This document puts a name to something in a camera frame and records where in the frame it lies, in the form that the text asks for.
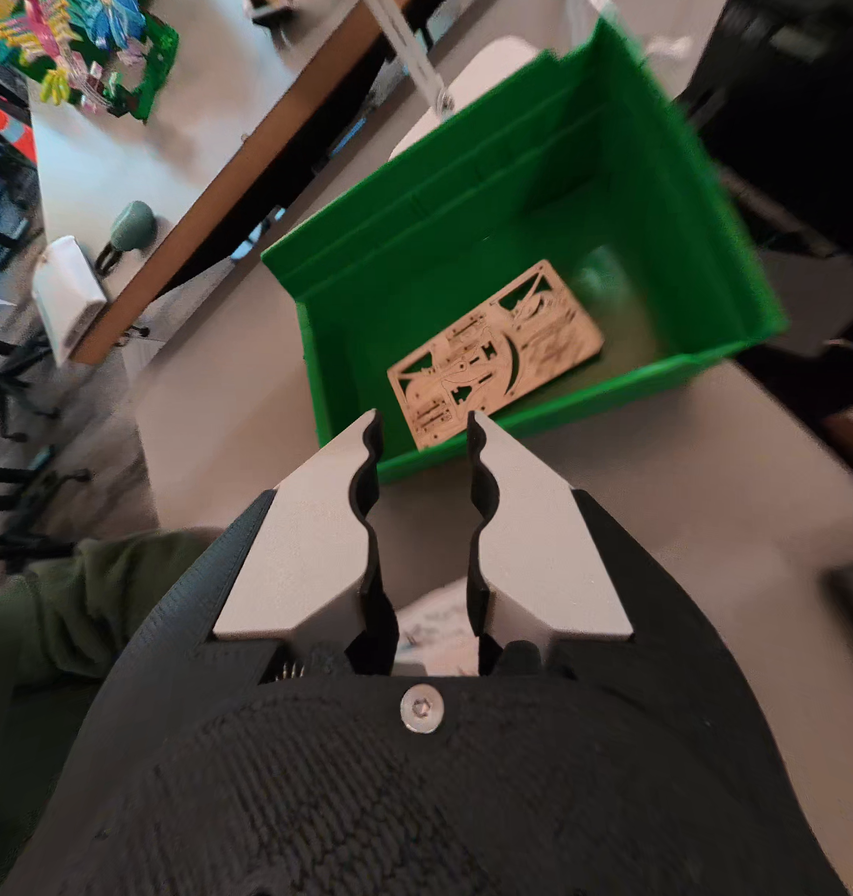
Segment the illustrated instruction booklet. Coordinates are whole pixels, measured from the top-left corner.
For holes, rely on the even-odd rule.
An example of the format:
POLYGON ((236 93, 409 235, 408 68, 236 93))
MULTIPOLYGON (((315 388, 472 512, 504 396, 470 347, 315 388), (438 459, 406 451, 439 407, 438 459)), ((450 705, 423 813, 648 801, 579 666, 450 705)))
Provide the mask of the illustrated instruction booklet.
POLYGON ((436 588, 397 612, 392 675, 477 677, 478 644, 467 611, 467 580, 436 588))

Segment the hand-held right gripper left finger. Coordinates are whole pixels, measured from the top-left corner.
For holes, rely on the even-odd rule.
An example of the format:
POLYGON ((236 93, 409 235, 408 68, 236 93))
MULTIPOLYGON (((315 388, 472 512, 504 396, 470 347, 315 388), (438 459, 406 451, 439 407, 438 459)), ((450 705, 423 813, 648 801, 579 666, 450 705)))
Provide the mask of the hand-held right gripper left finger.
POLYGON ((388 676, 399 625, 376 532, 383 422, 365 411, 274 489, 212 633, 277 640, 297 656, 338 645, 360 675, 388 676))

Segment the wooden puzzle sheet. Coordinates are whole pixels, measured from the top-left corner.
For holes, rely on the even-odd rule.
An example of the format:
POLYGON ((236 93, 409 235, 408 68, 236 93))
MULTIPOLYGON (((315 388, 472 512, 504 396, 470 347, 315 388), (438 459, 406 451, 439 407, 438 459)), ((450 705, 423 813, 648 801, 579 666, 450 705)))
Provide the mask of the wooden puzzle sheet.
POLYGON ((462 433, 596 357, 604 336, 541 260, 387 370, 417 449, 462 433))

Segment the green plastic bin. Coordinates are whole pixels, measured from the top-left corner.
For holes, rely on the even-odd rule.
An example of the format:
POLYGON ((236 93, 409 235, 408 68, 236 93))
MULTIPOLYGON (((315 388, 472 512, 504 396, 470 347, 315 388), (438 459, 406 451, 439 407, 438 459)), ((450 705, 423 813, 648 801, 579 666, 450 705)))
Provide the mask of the green plastic bin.
POLYGON ((600 357, 496 415, 522 438, 687 382, 787 327, 746 228, 634 41, 602 17, 538 54, 263 254, 294 300, 321 445, 383 417, 382 484, 466 453, 420 451, 387 375, 548 262, 600 357))

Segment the wooden-edged table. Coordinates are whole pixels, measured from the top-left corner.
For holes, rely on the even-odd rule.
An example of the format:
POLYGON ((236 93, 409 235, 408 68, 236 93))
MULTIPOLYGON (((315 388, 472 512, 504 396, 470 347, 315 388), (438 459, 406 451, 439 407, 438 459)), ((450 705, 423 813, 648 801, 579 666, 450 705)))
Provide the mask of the wooden-edged table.
POLYGON ((98 364, 202 249, 268 166, 383 37, 366 2, 299 2, 287 39, 241 2, 154 2, 179 34, 143 125, 40 101, 30 88, 43 225, 91 263, 133 200, 157 218, 152 247, 102 283, 104 306, 64 359, 98 364))

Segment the dark green zip jacket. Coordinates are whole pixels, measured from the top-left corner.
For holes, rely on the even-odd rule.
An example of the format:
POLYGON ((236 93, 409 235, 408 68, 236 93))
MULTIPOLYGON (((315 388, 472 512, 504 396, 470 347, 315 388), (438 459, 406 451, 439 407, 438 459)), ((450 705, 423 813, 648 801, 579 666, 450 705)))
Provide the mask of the dark green zip jacket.
POLYGON ((0 586, 0 886, 107 674, 217 529, 88 539, 0 586))

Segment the white box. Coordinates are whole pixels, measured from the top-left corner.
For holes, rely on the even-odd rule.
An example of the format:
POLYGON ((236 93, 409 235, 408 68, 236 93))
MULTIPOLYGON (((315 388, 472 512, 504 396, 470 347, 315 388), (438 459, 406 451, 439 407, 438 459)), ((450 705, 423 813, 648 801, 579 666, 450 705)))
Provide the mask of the white box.
POLYGON ((107 307, 97 276, 72 235, 48 243, 33 269, 30 294, 57 367, 70 357, 107 307))

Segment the grey desk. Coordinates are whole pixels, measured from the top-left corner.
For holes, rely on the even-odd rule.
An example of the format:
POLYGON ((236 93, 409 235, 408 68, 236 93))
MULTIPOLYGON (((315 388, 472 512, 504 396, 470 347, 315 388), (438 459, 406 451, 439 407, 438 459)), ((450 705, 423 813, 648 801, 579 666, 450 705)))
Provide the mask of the grey desk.
MULTIPOLYGON (((295 306, 261 263, 157 305, 123 349, 161 522, 225 527, 318 450, 295 306)), ((665 566, 755 691, 817 839, 853 892, 853 474, 742 369, 533 438, 665 566)))

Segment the teal rounded object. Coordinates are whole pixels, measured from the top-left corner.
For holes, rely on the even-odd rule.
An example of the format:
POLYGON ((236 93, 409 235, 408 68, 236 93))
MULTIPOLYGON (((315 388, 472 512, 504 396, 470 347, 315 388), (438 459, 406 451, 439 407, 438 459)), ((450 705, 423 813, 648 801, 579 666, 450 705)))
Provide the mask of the teal rounded object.
POLYGON ((96 275, 105 279, 126 253, 148 249, 157 231, 157 219, 150 205, 140 200, 130 202, 113 222, 107 244, 95 260, 96 275))

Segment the black office chair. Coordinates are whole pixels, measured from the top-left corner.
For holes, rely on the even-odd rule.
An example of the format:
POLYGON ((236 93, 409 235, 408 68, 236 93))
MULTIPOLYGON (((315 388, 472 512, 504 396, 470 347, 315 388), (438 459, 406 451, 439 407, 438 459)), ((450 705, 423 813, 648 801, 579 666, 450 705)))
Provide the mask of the black office chair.
POLYGON ((679 100, 713 160, 853 258, 853 2, 725 2, 679 100))

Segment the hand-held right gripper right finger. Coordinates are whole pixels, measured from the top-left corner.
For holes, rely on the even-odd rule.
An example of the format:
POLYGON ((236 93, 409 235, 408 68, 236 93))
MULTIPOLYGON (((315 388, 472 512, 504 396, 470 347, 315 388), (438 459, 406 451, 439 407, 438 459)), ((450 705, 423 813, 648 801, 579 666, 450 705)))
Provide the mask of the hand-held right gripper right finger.
POLYGON ((468 414, 467 447, 481 517, 466 587, 478 675, 491 675, 512 644, 543 665, 563 642, 632 642, 573 486, 483 411, 468 414))

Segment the colourful plastic toy set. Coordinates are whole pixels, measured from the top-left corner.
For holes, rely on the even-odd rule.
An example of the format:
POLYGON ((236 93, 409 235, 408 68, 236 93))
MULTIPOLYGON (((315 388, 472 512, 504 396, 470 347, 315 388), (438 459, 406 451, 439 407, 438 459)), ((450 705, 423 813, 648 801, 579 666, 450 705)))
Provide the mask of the colourful plastic toy set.
POLYGON ((174 66, 177 31, 139 1, 1 1, 0 64, 40 100, 147 123, 174 66))

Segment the orange traffic cone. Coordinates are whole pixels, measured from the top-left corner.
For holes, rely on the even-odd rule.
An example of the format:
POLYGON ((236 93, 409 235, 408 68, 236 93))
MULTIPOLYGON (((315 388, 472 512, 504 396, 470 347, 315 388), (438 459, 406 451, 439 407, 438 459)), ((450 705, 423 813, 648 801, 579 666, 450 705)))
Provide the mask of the orange traffic cone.
POLYGON ((32 166, 37 166, 37 151, 32 128, 0 107, 0 137, 20 152, 32 166))

